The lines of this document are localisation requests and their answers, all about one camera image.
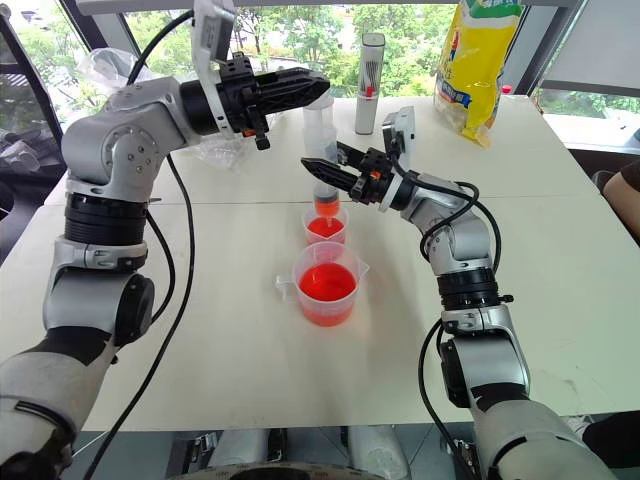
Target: plastic measuring cup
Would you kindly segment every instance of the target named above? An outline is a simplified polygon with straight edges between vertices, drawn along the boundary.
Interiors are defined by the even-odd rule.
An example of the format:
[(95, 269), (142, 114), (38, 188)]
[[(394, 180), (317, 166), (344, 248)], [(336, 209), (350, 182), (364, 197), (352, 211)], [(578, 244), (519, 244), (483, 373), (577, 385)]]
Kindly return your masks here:
[[(314, 267), (332, 265), (344, 267), (353, 277), (355, 287), (344, 297), (332, 301), (317, 300), (310, 297), (300, 288), (305, 273)], [(278, 275), (276, 287), (282, 293), (282, 299), (292, 300), (290, 293), (295, 287), (297, 300), (302, 312), (311, 322), (322, 327), (332, 327), (344, 322), (353, 309), (360, 282), (369, 270), (357, 255), (343, 244), (337, 242), (318, 242), (305, 248), (296, 259), (291, 275)]]
[(302, 215), (302, 226), (304, 227), (304, 233), (307, 237), (307, 245), (311, 245), (316, 242), (344, 243), (345, 239), (347, 238), (347, 226), (349, 225), (349, 212), (347, 212), (347, 210), (340, 207), (340, 210), (338, 210), (338, 214), (335, 217), (331, 217), (339, 220), (340, 223), (342, 223), (342, 228), (337, 232), (329, 235), (328, 237), (324, 237), (319, 233), (316, 233), (309, 229), (309, 225), (311, 224), (311, 222), (318, 218), (323, 217), (318, 215), (318, 212), (313, 206)]

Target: floor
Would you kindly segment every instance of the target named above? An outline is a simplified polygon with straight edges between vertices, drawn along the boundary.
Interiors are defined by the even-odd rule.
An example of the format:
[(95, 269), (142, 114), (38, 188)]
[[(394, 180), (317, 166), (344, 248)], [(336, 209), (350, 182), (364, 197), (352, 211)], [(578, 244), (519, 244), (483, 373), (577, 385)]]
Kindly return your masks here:
[[(471, 424), (449, 424), (454, 438), (471, 439)], [(398, 440), (411, 466), (414, 480), (454, 480), (451, 457), (442, 448), (441, 437), (433, 424), (397, 425)], [(95, 439), (99, 432), (83, 432), (76, 451)], [(94, 480), (135, 478), (164, 479), (172, 443), (187, 438), (186, 432), (125, 432), (119, 434), (102, 460)], [(100, 440), (74, 457), (63, 480), (80, 480), (95, 454)], [(288, 454), (291, 461), (348, 465), (346, 449), (340, 443), (340, 429), (290, 428)], [(614, 471), (620, 480), (640, 479), (640, 468)]]

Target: black cable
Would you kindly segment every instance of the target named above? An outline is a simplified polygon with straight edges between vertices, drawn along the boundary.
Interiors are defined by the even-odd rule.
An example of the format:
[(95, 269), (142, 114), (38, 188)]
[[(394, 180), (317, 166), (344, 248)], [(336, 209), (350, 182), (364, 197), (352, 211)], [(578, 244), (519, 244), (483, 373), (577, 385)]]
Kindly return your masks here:
[[(469, 196), (465, 193), (452, 190), (450, 188), (441, 187), (439, 185), (423, 182), (422, 180), (417, 178), (417, 176), (411, 175), (407, 171), (405, 171), (400, 166), (398, 159), (395, 155), (391, 155), (390, 157), (391, 157), (391, 162), (394, 168), (396, 169), (398, 174), (403, 178), (403, 180), (410, 181), (411, 183), (413, 183), (413, 185), (420, 188), (424, 188), (425, 190), (445, 193), (448, 195), (452, 195), (454, 197), (462, 198), (467, 201), (467, 203), (460, 210), (444, 218), (443, 220), (441, 220), (440, 222), (438, 222), (437, 224), (429, 228), (424, 233), (424, 235), (422, 236), (422, 240), (420, 241), (420, 253), (425, 257), (425, 259), (429, 261), (429, 255), (425, 251), (425, 246), (429, 237), (433, 235), (434, 232), (436, 232), (438, 229), (446, 225), (449, 225), (453, 220), (455, 220), (456, 218), (459, 218), (460, 216), (464, 215), (466, 212), (471, 210), (471, 208), (478, 207), (478, 209), (487, 217), (487, 220), (491, 224), (491, 228), (493, 230), (493, 235), (495, 237), (495, 242), (496, 242), (496, 250), (495, 250), (495, 255), (493, 260), (493, 271), (494, 273), (497, 272), (498, 266), (500, 265), (500, 256), (502, 255), (502, 237), (500, 235), (500, 228), (498, 227), (498, 223), (496, 222), (494, 216), (491, 214), (489, 209), (485, 207), (478, 200), (480, 196), (480, 191), (478, 190), (478, 188), (475, 185), (468, 182), (456, 182), (459, 186), (463, 188), (468, 188), (473, 192), (473, 196)], [(433, 419), (433, 423), (436, 425), (436, 427), (440, 431), (440, 434), (447, 442), (447, 445), (449, 445), (449, 449), (451, 450), (455, 461), (458, 463), (459, 467), (464, 472), (465, 477), (468, 478), (468, 480), (476, 480), (477, 478), (476, 475), (473, 473), (471, 468), (469, 468), (469, 465), (467, 465), (467, 462), (464, 460), (464, 458), (460, 454), (460, 451), (456, 447), (456, 444), (453, 441), (453, 437), (447, 430), (447, 427), (444, 425), (444, 423), (442, 423), (442, 420), (440, 420), (440, 417), (438, 417), (438, 414), (436, 413), (435, 409), (431, 405), (431, 401), (429, 400), (429, 396), (427, 395), (427, 390), (424, 385), (424, 360), (427, 354), (427, 348), (429, 347), (429, 343), (431, 342), (431, 339), (433, 338), (433, 336), (436, 334), (436, 331), (437, 331), (436, 345), (439, 348), (440, 344), (442, 343), (442, 336), (444, 334), (444, 326), (442, 324), (441, 318), (439, 318), (438, 321), (433, 325), (433, 327), (431, 327), (431, 330), (429, 330), (429, 332), (427, 333), (427, 336), (425, 337), (424, 342), (422, 343), (422, 348), (420, 349), (420, 356), (418, 358), (418, 386), (420, 388), (420, 396), (422, 397), (422, 402), (424, 403), (424, 406), (427, 408), (429, 415), (431, 415), (431, 418)]]
[(140, 58), (138, 58), (138, 60), (136, 60), (136, 63), (133, 65), (131, 73), (129, 74), (129, 78), (127, 79), (127, 85), (131, 85), (136, 81), (138, 75), (140, 75), (140, 72), (142, 71), (142, 67), (144, 67), (145, 62), (147, 61), (147, 58), (149, 58), (149, 55), (151, 55), (153, 49), (156, 48), (158, 43), (160, 43), (160, 40), (166, 37), (174, 28), (176, 28), (182, 22), (190, 18), (193, 18), (193, 10), (187, 10), (179, 17), (171, 20), (164, 26), (162, 30), (160, 30), (156, 34), (155, 37), (151, 39), (149, 45), (146, 46), (146, 48), (142, 51), (142, 55), (140, 55)]
[(134, 409), (134, 407), (136, 406), (136, 404), (138, 403), (138, 401), (140, 400), (140, 398), (144, 394), (145, 390), (149, 386), (149, 383), (151, 383), (151, 379), (153, 378), (154, 374), (156, 373), (156, 370), (158, 369), (158, 366), (160, 365), (160, 362), (162, 361), (162, 357), (164, 356), (165, 351), (167, 350), (167, 347), (169, 346), (169, 343), (171, 342), (171, 339), (173, 338), (173, 334), (176, 332), (176, 329), (180, 325), (180, 321), (182, 320), (182, 316), (184, 315), (184, 311), (185, 311), (185, 309), (187, 307), (187, 303), (189, 301), (189, 295), (191, 293), (191, 286), (193, 284), (193, 269), (194, 269), (194, 265), (195, 265), (195, 253), (196, 253), (195, 231), (194, 231), (194, 227), (193, 227), (193, 210), (191, 208), (191, 200), (189, 199), (189, 194), (187, 193), (187, 190), (186, 190), (186, 188), (184, 186), (184, 183), (182, 183), (182, 179), (180, 178), (180, 175), (178, 174), (178, 171), (176, 170), (176, 167), (175, 167), (175, 165), (173, 163), (173, 159), (171, 158), (170, 154), (167, 155), (167, 163), (169, 164), (169, 168), (171, 168), (171, 171), (173, 172), (173, 175), (176, 177), (176, 181), (178, 182), (178, 186), (180, 187), (180, 191), (182, 192), (182, 195), (184, 196), (185, 204), (186, 204), (186, 207), (187, 207), (187, 221), (188, 221), (188, 225), (189, 225), (189, 273), (187, 275), (187, 285), (185, 287), (184, 295), (182, 297), (182, 302), (180, 303), (180, 308), (178, 309), (178, 313), (176, 315), (176, 318), (173, 321), (173, 324), (171, 325), (171, 328), (169, 329), (169, 332), (167, 333), (167, 336), (165, 337), (164, 341), (162, 342), (162, 345), (160, 346), (160, 350), (158, 351), (158, 354), (156, 355), (156, 358), (154, 359), (153, 363), (151, 364), (151, 368), (149, 369), (149, 372), (147, 372), (147, 375), (144, 377), (144, 380), (142, 381), (142, 384), (138, 388), (138, 391), (133, 396), (133, 398), (131, 399), (131, 401), (127, 405), (127, 407), (124, 409), (124, 411), (122, 412), (122, 414), (120, 415), (120, 417), (118, 418), (116, 423), (113, 425), (113, 427), (111, 427), (111, 430), (109, 431), (109, 434), (106, 436), (106, 438), (104, 439), (104, 441), (100, 445), (100, 448), (96, 452), (95, 457), (93, 457), (93, 461), (91, 462), (91, 465), (89, 465), (89, 468), (87, 468), (87, 471), (84, 474), (84, 477), (83, 477), (84, 480), (91, 479), (91, 477), (93, 476), (93, 473), (95, 472), (96, 468), (98, 467), (98, 464), (100, 463), (100, 460), (102, 459), (102, 457), (104, 456), (105, 452), (107, 451), (107, 448), (111, 444), (113, 438), (116, 436), (116, 434), (118, 433), (118, 430), (120, 429), (120, 427), (122, 426), (124, 421), (127, 419), (129, 414), (131, 413), (131, 411)]
[(167, 267), (169, 268), (169, 286), (167, 287), (167, 293), (165, 293), (164, 300), (162, 300), (160, 307), (158, 308), (156, 313), (153, 314), (153, 317), (151, 317), (151, 324), (153, 324), (158, 318), (160, 318), (160, 315), (162, 315), (162, 313), (167, 308), (167, 305), (169, 305), (171, 297), (173, 297), (173, 290), (176, 286), (176, 267), (173, 263), (173, 256), (171, 255), (171, 250), (169, 250), (169, 245), (167, 244), (164, 235), (162, 235), (160, 227), (158, 227), (158, 224), (151, 216), (151, 212), (149, 210), (147, 210), (147, 222), (149, 222), (149, 225), (151, 225), (153, 233), (155, 233), (156, 237), (158, 237), (158, 241), (160, 242), (160, 246), (162, 247), (164, 256), (167, 259)]
[[(178, 26), (179, 24), (181, 24), (183, 21), (185, 21), (190, 17), (193, 17), (193, 10), (183, 13), (178, 18), (169, 22), (169, 24), (167, 24), (167, 26), (165, 26), (165, 28), (163, 28), (151, 40), (147, 48), (144, 49), (144, 51), (142, 52), (142, 55), (134, 65), (134, 68), (132, 69), (131, 74), (129, 75), (129, 79), (127, 80), (127, 85), (130, 85), (135, 81), (138, 74), (140, 73), (140, 70), (142, 69), (142, 66), (144, 65), (146, 58), (149, 56), (153, 48), (160, 42), (160, 40), (162, 40), (162, 38), (164, 38), (176, 26)], [(155, 375), (156, 370), (158, 369), (158, 366), (160, 365), (160, 362), (164, 357), (167, 347), (169, 346), (169, 343), (171, 342), (171, 339), (173, 338), (174, 333), (176, 332), (178, 326), (180, 325), (180, 321), (182, 320), (182, 316), (184, 315), (184, 311), (187, 307), (187, 303), (189, 302), (189, 295), (191, 294), (191, 287), (193, 285), (193, 271), (195, 266), (195, 255), (196, 255), (195, 229), (193, 225), (193, 209), (191, 206), (191, 199), (189, 198), (189, 193), (187, 192), (187, 189), (184, 186), (184, 183), (182, 182), (182, 178), (180, 178), (180, 174), (178, 173), (178, 170), (176, 169), (176, 166), (173, 163), (173, 158), (171, 158), (171, 154), (167, 155), (167, 163), (169, 164), (169, 168), (171, 169), (171, 172), (173, 173), (173, 176), (175, 177), (176, 182), (178, 183), (178, 187), (182, 192), (182, 196), (184, 197), (185, 206), (187, 209), (187, 223), (188, 223), (188, 229), (189, 229), (189, 272), (187, 274), (187, 283), (185, 286), (184, 294), (182, 296), (182, 302), (180, 303), (180, 308), (178, 309), (178, 313), (176, 314), (176, 318), (173, 321), (173, 324), (171, 325), (171, 327), (169, 328), (169, 332), (167, 333), (164, 341), (162, 342), (162, 345), (160, 346), (160, 350), (158, 350), (158, 353), (156, 354), (156, 358), (153, 360), (153, 363), (151, 364), (151, 368), (149, 368), (149, 371), (147, 372), (147, 375), (142, 381), (142, 384), (140, 384), (138, 391), (135, 393), (135, 395), (133, 396), (129, 404), (126, 406), (124, 411), (120, 414), (120, 417), (118, 417), (118, 420), (116, 420), (113, 427), (111, 427), (111, 430), (109, 431), (109, 434), (106, 436), (104, 441), (100, 444), (100, 448), (96, 452), (95, 456), (93, 457), (93, 460), (91, 461), (91, 464), (89, 465), (89, 467), (87, 468), (87, 471), (84, 474), (84, 477), (83, 477), (84, 480), (91, 479), (96, 469), (98, 468), (98, 464), (100, 463), (100, 460), (102, 460), (102, 457), (107, 451), (107, 448), (109, 448), (109, 445), (111, 445), (111, 442), (113, 441), (116, 434), (118, 433), (118, 430), (120, 429), (122, 424), (125, 422), (125, 420), (129, 416), (131, 411), (138, 404), (138, 402), (140, 401), (140, 398), (142, 398), (142, 395), (144, 394), (147, 387), (151, 383), (151, 380), (153, 379), (153, 376)], [(160, 231), (160, 228), (158, 227), (158, 225), (153, 220), (153, 217), (148, 212), (147, 212), (147, 219), (149, 220), (149, 224), (151, 225), (151, 228), (158, 236), (160, 245), (162, 246), (162, 249), (165, 252), (165, 256), (167, 257), (167, 263), (169, 265), (169, 275), (170, 275), (170, 281), (169, 281), (170, 290), (167, 291), (167, 295), (165, 296), (165, 299), (162, 302), (162, 305), (160, 306), (156, 314), (154, 314), (153, 316), (153, 319), (155, 321), (155, 319), (157, 319), (157, 317), (159, 317), (160, 314), (164, 311), (164, 309), (166, 308), (166, 305), (169, 303), (171, 299), (171, 295), (173, 294), (173, 290), (171, 289), (171, 276), (172, 276), (171, 272), (173, 271), (173, 278), (174, 278), (173, 284), (175, 285), (175, 266), (173, 265), (173, 257), (171, 256), (171, 252), (169, 251), (169, 246), (167, 245), (166, 240), (164, 239), (164, 236)]]
[(471, 200), (465, 203), (464, 207), (462, 207), (460, 210), (449, 215), (447, 218), (440, 220), (438, 223), (436, 223), (435, 225), (433, 225), (431, 228), (427, 229), (427, 231), (424, 232), (424, 235), (422, 235), (422, 240), (420, 240), (420, 253), (422, 254), (422, 256), (427, 262), (429, 261), (429, 252), (425, 247), (427, 246), (427, 241), (429, 240), (431, 235), (433, 235), (436, 231), (440, 230), (442, 227), (449, 225), (456, 218), (461, 217), (462, 215), (467, 213), (469, 210), (471, 210), (471, 208), (474, 205), (476, 205), (476, 202), (478, 201), (478, 197), (480, 197), (480, 190), (478, 190), (478, 187), (476, 187), (474, 184), (467, 183), (467, 182), (455, 182), (455, 183), (457, 183), (461, 187), (466, 187), (471, 189), (473, 191), (473, 197), (471, 197)]
[[(391, 155), (390, 157), (391, 157), (391, 163), (393, 164), (393, 167), (396, 169), (396, 171), (402, 177), (402, 179), (413, 183), (416, 187), (424, 188), (425, 190), (431, 190), (433, 192), (446, 193), (447, 195), (451, 195), (451, 196), (454, 196), (454, 197), (462, 198), (462, 199), (466, 200), (467, 202), (469, 202), (471, 204), (471, 206), (469, 206), (469, 204), (467, 204), (463, 208), (466, 208), (466, 207), (469, 207), (469, 208), (478, 207), (478, 209), (485, 215), (485, 217), (487, 217), (487, 220), (491, 224), (491, 229), (493, 230), (493, 236), (494, 236), (495, 242), (496, 242), (496, 250), (495, 250), (494, 257), (493, 257), (493, 271), (494, 271), (494, 273), (496, 273), (498, 271), (498, 266), (500, 265), (500, 257), (502, 255), (502, 236), (500, 235), (500, 227), (498, 227), (498, 222), (496, 222), (496, 219), (494, 218), (493, 214), (489, 211), (489, 209), (487, 207), (485, 207), (478, 199), (474, 200), (474, 197), (471, 197), (471, 196), (467, 195), (466, 193), (462, 193), (462, 192), (459, 192), (457, 190), (452, 190), (452, 189), (447, 188), (447, 187), (441, 187), (439, 185), (434, 185), (432, 183), (427, 183), (427, 182), (424, 182), (424, 181), (420, 180), (415, 175), (410, 175), (406, 170), (404, 170), (400, 166), (400, 164), (398, 163), (398, 159), (396, 158), (395, 155)], [(466, 182), (460, 182), (459, 185), (467, 186), (468, 188), (471, 188), (470, 186), (472, 184), (471, 183), (466, 183)], [(442, 226), (444, 226), (447, 223), (449, 223), (453, 219), (452, 218), (453, 215), (451, 215), (450, 217), (445, 218), (442, 222), (440, 222), (440, 223), (442, 223)], [(424, 252), (424, 248), (423, 247), (424, 247), (424, 245), (421, 245), (420, 252)]]
[(424, 406), (427, 407), (427, 411), (429, 412), (429, 415), (431, 415), (431, 418), (433, 418), (433, 423), (435, 423), (436, 427), (438, 427), (438, 430), (440, 430), (440, 434), (447, 442), (447, 445), (449, 445), (449, 448), (451, 449), (451, 452), (453, 454), (453, 458), (456, 460), (456, 462), (458, 462), (458, 465), (464, 472), (465, 477), (467, 477), (468, 480), (477, 480), (476, 476), (473, 474), (473, 472), (469, 468), (469, 465), (467, 465), (467, 462), (464, 460), (464, 458), (462, 458), (460, 451), (458, 450), (455, 442), (453, 441), (453, 437), (451, 436), (447, 428), (442, 423), (442, 420), (440, 420), (440, 417), (438, 417), (438, 414), (436, 413), (436, 411), (433, 409), (433, 406), (431, 405), (431, 401), (427, 396), (427, 390), (424, 386), (424, 359), (427, 354), (427, 347), (431, 342), (431, 338), (433, 338), (433, 335), (436, 333), (436, 330), (438, 330), (441, 327), (442, 327), (442, 319), (438, 319), (438, 321), (433, 325), (433, 327), (431, 327), (431, 330), (429, 330), (429, 333), (427, 333), (427, 336), (425, 337), (424, 342), (422, 343), (422, 348), (420, 349), (420, 357), (418, 359), (418, 385), (420, 387), (420, 396), (422, 397), (422, 402), (424, 403)]

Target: window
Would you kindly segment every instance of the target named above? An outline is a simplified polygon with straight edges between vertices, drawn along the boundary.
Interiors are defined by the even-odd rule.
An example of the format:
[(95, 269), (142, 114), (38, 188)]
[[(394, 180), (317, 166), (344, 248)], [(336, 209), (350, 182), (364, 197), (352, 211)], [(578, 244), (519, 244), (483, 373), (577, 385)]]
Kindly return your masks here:
[(55, 0), (9, 0), (9, 21), (47, 87), (63, 126), (97, 112), (106, 96), (77, 69), (87, 49)]
[[(0, 35), (0, 63), (3, 65), (16, 63), (2, 35)], [(42, 128), (47, 128), (47, 122), (26, 77), (22, 74), (0, 74), (0, 134), (2, 137), (5, 132), (22, 133)], [(0, 151), (4, 149), (3, 147), (0, 139)]]
[(548, 88), (532, 98), (568, 147), (640, 152), (640, 98)]
[[(238, 8), (232, 50), (251, 59), (254, 71), (305, 66), (331, 80), (336, 97), (353, 97), (364, 32), (386, 37), (381, 91), (385, 96), (430, 95), (455, 5), (312, 5)], [(141, 48), (181, 11), (127, 14)], [(160, 75), (191, 72), (187, 25), (178, 27), (151, 55)]]

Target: robotic arm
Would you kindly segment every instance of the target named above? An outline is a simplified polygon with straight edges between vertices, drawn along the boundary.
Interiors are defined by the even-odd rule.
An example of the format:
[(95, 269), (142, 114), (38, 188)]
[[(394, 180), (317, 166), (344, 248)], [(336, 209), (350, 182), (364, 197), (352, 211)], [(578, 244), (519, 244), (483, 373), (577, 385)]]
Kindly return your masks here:
[(326, 77), (304, 68), (255, 76), (242, 53), (227, 61), (230, 24), (231, 12), (197, 1), (200, 80), (123, 88), (64, 135), (67, 207), (44, 301), (47, 334), (0, 365), (3, 480), (57, 478), (116, 352), (151, 324), (153, 282), (137, 270), (147, 257), (145, 218), (164, 157), (213, 133), (255, 136), (259, 150), (269, 148), (265, 115), (306, 106), (329, 88)]
[[(411, 179), (464, 193), (456, 183), (415, 172), (403, 178), (393, 167), (408, 167), (415, 138), (412, 107), (389, 115), (383, 136), (385, 152), (338, 145), (341, 163), (359, 176), (324, 160), (302, 163), (357, 202), (398, 210), (423, 235), (465, 205)], [(431, 233), (423, 253), (437, 277), (444, 329), (452, 335), (439, 345), (447, 394), (457, 407), (470, 409), (474, 420), (474, 473), (487, 480), (615, 478), (561, 418), (529, 399), (529, 370), (506, 305), (513, 297), (498, 294), (484, 222), (467, 211)]]

